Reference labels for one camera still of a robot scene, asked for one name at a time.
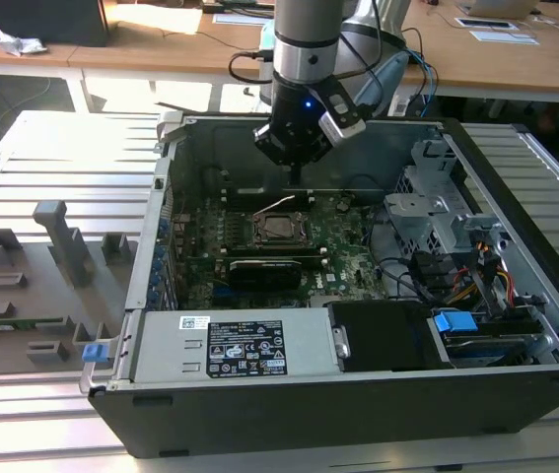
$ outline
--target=blue tab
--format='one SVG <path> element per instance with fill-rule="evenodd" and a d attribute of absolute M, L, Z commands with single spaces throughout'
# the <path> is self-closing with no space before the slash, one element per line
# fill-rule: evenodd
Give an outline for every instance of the blue tab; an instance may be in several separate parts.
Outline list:
<path fill-rule="evenodd" d="M 108 361 L 108 345 L 104 343 L 90 343 L 82 352 L 84 363 L 106 363 Z"/>
<path fill-rule="evenodd" d="M 471 312 L 443 311 L 434 317 L 439 332 L 475 332 L 478 326 Z"/>

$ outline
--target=warning label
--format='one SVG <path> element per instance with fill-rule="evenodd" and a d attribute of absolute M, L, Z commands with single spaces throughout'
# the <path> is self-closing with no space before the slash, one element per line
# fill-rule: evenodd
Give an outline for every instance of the warning label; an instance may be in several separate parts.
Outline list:
<path fill-rule="evenodd" d="M 281 320 L 209 323 L 211 377 L 288 374 Z"/>

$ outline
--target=robotic arm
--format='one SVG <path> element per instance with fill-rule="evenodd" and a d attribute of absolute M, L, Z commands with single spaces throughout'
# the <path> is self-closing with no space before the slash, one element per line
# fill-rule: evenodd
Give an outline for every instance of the robotic arm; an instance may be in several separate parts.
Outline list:
<path fill-rule="evenodd" d="M 399 29 L 409 4 L 360 0 L 343 22 L 343 0 L 277 0 L 272 112 L 254 139 L 290 167 L 291 184 L 390 101 L 408 60 Z"/>

